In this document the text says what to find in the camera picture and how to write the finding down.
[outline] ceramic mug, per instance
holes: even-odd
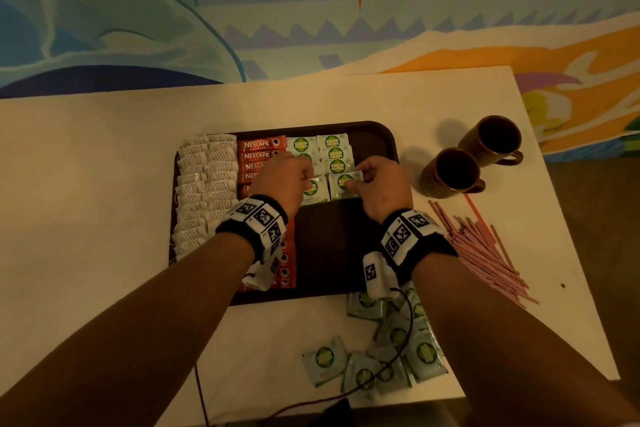
[[[462,137],[458,147],[471,154],[480,167],[490,164],[518,165],[523,155],[520,130],[507,117],[489,115]]]
[[[420,190],[430,197],[444,199],[462,192],[484,191],[480,167],[468,152],[450,147],[442,150],[420,174]]]

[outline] mural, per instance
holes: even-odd
[[[113,65],[199,84],[510,64],[548,160],[636,155],[638,10],[640,0],[0,0],[0,87],[28,78],[46,93],[53,71],[75,91],[79,74]]]

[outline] wristband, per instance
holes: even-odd
[[[429,253],[458,256],[446,239],[447,232],[425,212],[407,208],[391,213],[382,224],[382,253],[403,286],[415,266]]]
[[[289,218],[280,203],[256,194],[240,201],[221,218],[216,233],[234,233],[246,239],[254,262],[265,264],[278,251]]]

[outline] brown plastic tray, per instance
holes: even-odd
[[[292,128],[275,128],[233,132],[238,140],[286,135],[307,137],[347,133],[353,148],[353,158],[360,164],[367,157],[382,155],[397,162],[396,141],[384,125],[372,122],[351,122]],[[173,188],[179,175],[178,154],[173,170]],[[172,199],[171,229],[176,223],[175,196]],[[343,199],[312,204],[300,208],[296,220],[295,289],[271,289],[266,292],[237,293],[231,305],[296,299],[312,296],[347,294],[366,289],[362,272],[362,257],[380,249],[382,229],[364,213],[361,199]],[[170,262],[175,258],[169,248]]]

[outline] painted wall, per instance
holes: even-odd
[[[220,82],[510,64],[548,160],[640,153],[640,0],[0,0],[0,87],[130,65]]]

